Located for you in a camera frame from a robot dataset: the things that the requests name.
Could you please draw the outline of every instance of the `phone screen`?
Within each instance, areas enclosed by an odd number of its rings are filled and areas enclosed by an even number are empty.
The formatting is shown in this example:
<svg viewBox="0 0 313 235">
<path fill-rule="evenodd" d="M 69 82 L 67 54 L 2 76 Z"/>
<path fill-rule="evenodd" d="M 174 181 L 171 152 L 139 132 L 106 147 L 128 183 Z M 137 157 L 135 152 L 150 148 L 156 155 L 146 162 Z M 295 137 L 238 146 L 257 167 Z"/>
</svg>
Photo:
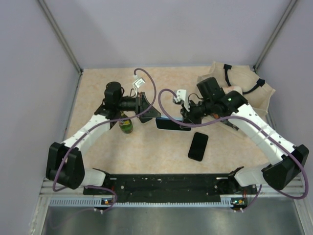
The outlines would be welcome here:
<svg viewBox="0 0 313 235">
<path fill-rule="evenodd" d="M 188 158 L 201 162 L 208 139 L 208 135 L 196 132 L 191 142 Z"/>
</svg>

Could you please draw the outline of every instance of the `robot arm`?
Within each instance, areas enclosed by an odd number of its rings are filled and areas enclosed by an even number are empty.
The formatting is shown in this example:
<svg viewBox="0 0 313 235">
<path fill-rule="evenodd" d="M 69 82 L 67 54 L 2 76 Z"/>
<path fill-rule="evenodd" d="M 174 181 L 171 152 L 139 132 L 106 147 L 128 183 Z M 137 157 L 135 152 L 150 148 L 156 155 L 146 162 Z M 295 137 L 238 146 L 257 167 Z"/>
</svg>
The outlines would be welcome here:
<svg viewBox="0 0 313 235">
<path fill-rule="evenodd" d="M 240 93 L 231 91 L 225 94 L 214 77 L 198 83 L 197 87 L 203 97 L 203 100 L 198 104 L 188 100 L 186 90 L 178 90 L 176 92 L 177 97 L 173 99 L 176 104 L 182 105 L 180 113 L 183 116 L 183 122 L 201 124 L 203 117 L 215 114 L 219 117 L 244 117 L 261 127 L 261 130 L 258 130 L 242 119 L 229 119 L 230 123 L 241 129 L 261 148 L 269 161 L 267 164 L 256 167 L 240 167 L 231 172 L 228 180 L 233 181 L 232 185 L 245 187 L 267 183 L 276 190 L 282 190 L 300 170 L 295 162 L 268 138 L 271 137 L 282 145 L 302 165 L 306 162 L 309 150 L 304 145 L 295 146 L 281 137 L 254 112 L 251 105 Z"/>
<path fill-rule="evenodd" d="M 63 165 L 57 182 L 71 189 L 79 186 L 102 186 L 106 172 L 97 169 L 85 169 L 83 156 L 95 141 L 105 132 L 109 131 L 115 122 L 107 122 L 121 117 L 121 111 L 134 111 L 142 113 L 150 104 L 144 92 L 137 93 L 136 97 L 123 96 L 124 89 L 118 82 L 110 82 L 104 91 L 104 99 L 91 119 L 73 136 L 62 143 L 53 143 L 49 148 L 46 177 L 54 180 L 62 159 L 68 150 L 75 145 Z M 161 113 L 151 107 L 149 111 L 141 115 L 141 122 L 160 117 Z"/>
</svg>

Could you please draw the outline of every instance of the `speckled surface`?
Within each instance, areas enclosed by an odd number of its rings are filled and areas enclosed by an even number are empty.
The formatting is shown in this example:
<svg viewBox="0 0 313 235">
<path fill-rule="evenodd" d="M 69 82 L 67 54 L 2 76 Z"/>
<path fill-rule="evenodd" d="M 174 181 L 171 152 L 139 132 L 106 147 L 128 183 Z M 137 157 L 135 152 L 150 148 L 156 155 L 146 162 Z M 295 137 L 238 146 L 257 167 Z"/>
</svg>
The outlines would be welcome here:
<svg viewBox="0 0 313 235">
<path fill-rule="evenodd" d="M 156 82 L 157 90 L 195 90 L 197 77 L 208 73 L 209 67 L 145 68 Z M 132 88 L 134 68 L 89 69 L 84 71 L 67 136 L 73 135 L 92 116 L 104 97 L 108 82 L 118 81 L 128 94 Z M 153 86 L 149 78 L 142 87 L 151 102 Z M 179 117 L 179 105 L 172 95 L 163 95 L 163 105 L 174 117 Z M 159 111 L 157 101 L 154 105 Z M 156 128 L 152 120 L 144 125 L 133 119 L 134 131 L 124 134 L 115 125 L 100 137 L 83 156 L 85 167 L 99 168 L 109 173 L 217 173 L 230 172 L 239 166 L 263 164 L 266 158 L 250 139 L 241 139 L 218 125 L 186 131 L 165 131 Z M 209 136 L 202 162 L 187 157 L 195 132 Z"/>
</svg>

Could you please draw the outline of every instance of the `gray wall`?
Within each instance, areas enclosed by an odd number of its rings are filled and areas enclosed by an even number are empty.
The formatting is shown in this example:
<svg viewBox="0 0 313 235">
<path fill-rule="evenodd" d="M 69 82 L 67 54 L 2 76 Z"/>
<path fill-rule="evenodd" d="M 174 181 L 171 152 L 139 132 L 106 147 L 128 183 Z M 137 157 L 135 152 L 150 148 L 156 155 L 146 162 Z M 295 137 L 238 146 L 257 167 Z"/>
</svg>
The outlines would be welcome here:
<svg viewBox="0 0 313 235">
<path fill-rule="evenodd" d="M 28 233 L 78 75 L 35 0 L 0 9 L 0 234 Z"/>
<path fill-rule="evenodd" d="M 263 62 L 259 73 L 277 91 L 271 111 L 277 129 L 310 150 L 306 170 L 313 205 L 313 1 L 301 0 Z"/>
<path fill-rule="evenodd" d="M 46 0 L 84 68 L 253 64 L 290 0 Z"/>
</svg>

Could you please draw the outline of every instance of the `bottle label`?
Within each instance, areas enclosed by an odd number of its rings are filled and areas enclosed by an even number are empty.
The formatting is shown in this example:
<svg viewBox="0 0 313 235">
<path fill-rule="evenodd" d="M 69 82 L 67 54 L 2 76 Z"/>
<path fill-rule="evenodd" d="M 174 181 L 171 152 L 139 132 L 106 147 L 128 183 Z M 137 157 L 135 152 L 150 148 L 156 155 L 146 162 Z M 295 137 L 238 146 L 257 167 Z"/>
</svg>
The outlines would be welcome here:
<svg viewBox="0 0 313 235">
<path fill-rule="evenodd" d="M 120 126 L 126 126 L 126 125 L 129 125 L 129 124 L 130 124 L 130 122 L 128 120 L 119 122 Z"/>
</svg>

